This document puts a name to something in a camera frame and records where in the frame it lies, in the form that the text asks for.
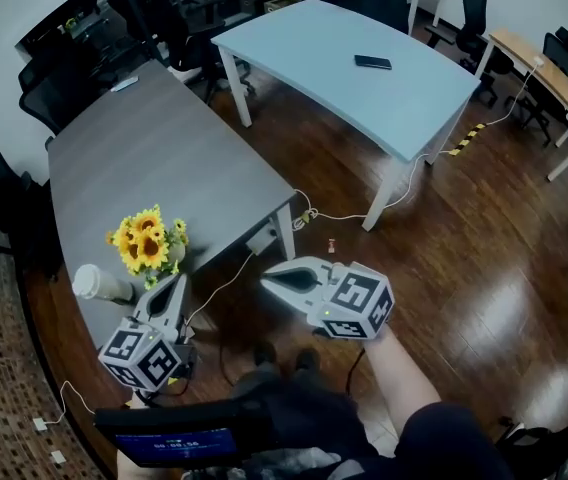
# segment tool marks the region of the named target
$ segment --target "hardwood floor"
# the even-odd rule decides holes
[[[459,56],[453,48],[441,51]],[[365,213],[387,155],[297,91],[257,72],[253,78],[258,96],[249,101],[250,129],[241,126],[229,93],[216,96],[214,110],[321,212]],[[501,102],[519,84],[515,77],[499,79],[501,100],[492,111],[472,102],[449,145],[456,145],[477,123],[503,115]],[[471,408],[493,437],[500,433],[501,415],[529,427],[568,424],[568,169],[553,183],[545,178],[567,154],[568,140],[559,150],[542,148],[543,141],[541,133],[521,131],[505,121],[485,129],[457,157],[442,155],[432,168],[420,163],[409,197],[387,210],[370,233],[361,228],[360,219],[318,218],[295,234],[299,256],[356,260],[388,276],[397,299],[391,328],[442,397]],[[391,200],[405,191],[406,181]],[[294,215],[304,209],[303,198],[296,198]],[[334,255],[327,253],[329,238],[336,240]],[[238,245],[198,272],[193,279],[197,298],[205,300],[229,280],[246,254]],[[251,369],[251,346],[266,338],[275,343],[288,369],[300,347],[316,347],[323,371],[336,389],[344,388],[357,343],[313,337],[293,314],[262,293],[260,273],[279,261],[277,250],[251,259],[237,282],[198,317],[196,327],[219,329],[220,334],[200,334],[195,379],[183,397],[163,402],[194,403],[227,395],[230,387],[218,367],[220,336],[233,380]],[[33,273],[26,281],[58,385],[70,380],[89,407],[125,402],[126,391],[97,362],[66,271],[57,283]],[[396,436],[366,359],[353,378],[353,394],[369,438],[390,453]],[[113,470],[113,448],[92,428],[77,398],[67,400],[88,440]]]

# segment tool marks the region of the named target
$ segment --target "yellow black tape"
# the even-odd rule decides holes
[[[466,135],[466,138],[464,140],[462,140],[455,149],[452,149],[451,151],[448,152],[449,155],[451,156],[457,156],[459,155],[462,150],[468,146],[471,143],[471,140],[473,140],[473,137],[475,137],[477,135],[477,133],[480,130],[483,130],[484,128],[486,128],[485,124],[478,124],[475,128],[473,128],[470,132],[468,132],[468,135]]]

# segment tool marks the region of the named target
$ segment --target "digital display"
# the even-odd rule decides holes
[[[117,447],[134,462],[163,463],[204,459],[237,452],[228,428],[181,434],[116,434]]]

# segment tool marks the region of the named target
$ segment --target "black shoe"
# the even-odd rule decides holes
[[[264,362],[273,363],[277,361],[277,353],[272,343],[263,341],[255,345],[253,349],[253,361],[255,366],[259,366]]]
[[[314,348],[304,348],[297,354],[295,360],[296,370],[313,370],[319,371],[320,369],[320,354]]]

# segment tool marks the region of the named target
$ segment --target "black sleeve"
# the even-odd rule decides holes
[[[473,414],[456,405],[432,404],[413,414],[395,457],[403,478],[513,478]]]

